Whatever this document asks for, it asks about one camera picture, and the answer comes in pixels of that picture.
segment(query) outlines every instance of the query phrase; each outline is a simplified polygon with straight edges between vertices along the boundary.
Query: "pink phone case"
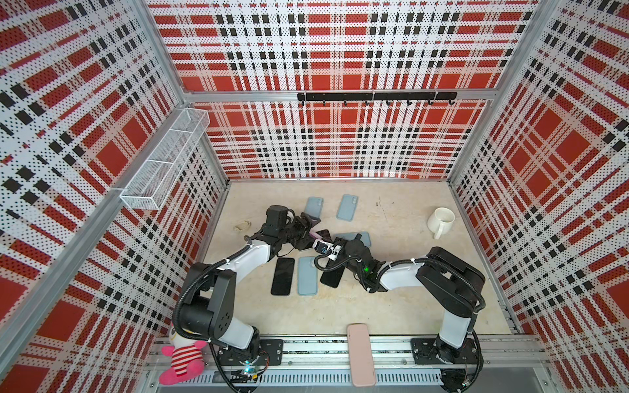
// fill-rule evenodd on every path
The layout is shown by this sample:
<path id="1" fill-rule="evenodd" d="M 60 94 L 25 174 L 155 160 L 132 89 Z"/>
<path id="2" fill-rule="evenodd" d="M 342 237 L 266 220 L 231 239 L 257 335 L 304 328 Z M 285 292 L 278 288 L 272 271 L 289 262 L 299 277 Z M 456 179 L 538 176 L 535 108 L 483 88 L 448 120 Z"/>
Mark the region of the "pink phone case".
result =
<path id="1" fill-rule="evenodd" d="M 347 344 L 350 354 L 350 371 L 352 384 L 356 387 L 367 387 L 376 384 L 374 357 L 371 354 L 369 330 L 364 323 L 347 326 Z"/>

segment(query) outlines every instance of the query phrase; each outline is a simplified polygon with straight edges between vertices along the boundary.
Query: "white mug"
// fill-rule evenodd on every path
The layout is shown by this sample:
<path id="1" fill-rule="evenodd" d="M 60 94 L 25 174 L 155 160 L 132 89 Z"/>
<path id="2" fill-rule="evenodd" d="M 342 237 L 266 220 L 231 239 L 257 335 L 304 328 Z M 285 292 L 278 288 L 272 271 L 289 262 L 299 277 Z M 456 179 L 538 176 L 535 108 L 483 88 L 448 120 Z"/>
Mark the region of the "white mug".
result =
<path id="1" fill-rule="evenodd" d="M 454 213 L 447 208 L 437 208 L 428 219 L 428 229 L 435 234 L 435 239 L 445 235 L 452 228 Z"/>

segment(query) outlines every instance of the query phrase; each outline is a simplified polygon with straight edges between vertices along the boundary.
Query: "mug handle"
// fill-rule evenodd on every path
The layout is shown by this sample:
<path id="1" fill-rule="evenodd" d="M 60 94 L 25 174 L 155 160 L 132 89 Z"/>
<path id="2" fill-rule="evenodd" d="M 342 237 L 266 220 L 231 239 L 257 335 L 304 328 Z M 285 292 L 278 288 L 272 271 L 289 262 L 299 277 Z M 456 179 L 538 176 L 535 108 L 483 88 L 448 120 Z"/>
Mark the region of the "mug handle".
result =
<path id="1" fill-rule="evenodd" d="M 441 234 L 443 233 L 443 227 L 444 227 L 443 223 L 439 223 L 439 229 L 435 233 L 435 240 L 441 237 Z"/>

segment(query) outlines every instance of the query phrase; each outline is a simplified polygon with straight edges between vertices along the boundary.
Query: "plush toy foot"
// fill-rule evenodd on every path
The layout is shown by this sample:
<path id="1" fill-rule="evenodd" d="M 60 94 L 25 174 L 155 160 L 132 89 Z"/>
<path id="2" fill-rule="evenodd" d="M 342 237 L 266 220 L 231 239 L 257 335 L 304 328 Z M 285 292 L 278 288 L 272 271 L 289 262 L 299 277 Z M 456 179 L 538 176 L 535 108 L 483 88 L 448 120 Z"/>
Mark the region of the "plush toy foot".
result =
<path id="1" fill-rule="evenodd" d="M 179 382 L 190 380 L 203 374 L 204 368 L 205 362 L 201 359 L 195 359 L 188 363 L 188 366 L 186 367 L 186 373 L 184 375 L 178 377 L 175 369 L 171 367 L 159 376 L 159 383 L 162 385 L 178 384 Z"/>

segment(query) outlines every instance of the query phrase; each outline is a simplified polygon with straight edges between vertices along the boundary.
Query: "table surface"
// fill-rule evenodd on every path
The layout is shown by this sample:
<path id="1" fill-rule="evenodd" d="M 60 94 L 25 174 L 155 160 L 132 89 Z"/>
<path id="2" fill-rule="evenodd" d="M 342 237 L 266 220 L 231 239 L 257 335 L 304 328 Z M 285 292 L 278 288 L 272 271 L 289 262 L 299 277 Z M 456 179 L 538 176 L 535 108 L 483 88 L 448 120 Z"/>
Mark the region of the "table surface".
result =
<path id="1" fill-rule="evenodd" d="M 359 197 L 353 221 L 336 218 L 343 194 Z M 336 233 L 367 231 L 373 257 L 395 261 L 425 255 L 440 246 L 489 277 L 461 220 L 455 201 L 443 182 L 235 182 L 223 207 L 205 263 L 214 263 L 239 250 L 243 236 L 253 235 L 265 221 L 267 208 L 279 204 L 301 214 L 308 197 L 322 197 L 321 223 L 315 230 Z M 438 207 L 451 209 L 456 219 L 449 233 L 434 240 L 426 226 Z M 245 230 L 235 226 L 251 222 Z M 290 251 L 284 245 L 280 255 Z M 271 283 L 276 258 L 256 268 L 236 288 L 235 316 L 269 335 L 344 335 L 347 325 L 366 323 L 372 335 L 437 334 L 443 307 L 423 287 L 405 287 L 369 294 L 348 270 L 338 288 L 320 282 L 315 296 L 297 294 L 297 264 L 300 257 L 317 255 L 312 249 L 293 250 L 295 258 L 291 294 L 272 296 Z M 486 280 L 482 290 L 487 306 L 479 313 L 476 332 L 483 335 L 511 334 L 493 286 Z"/>

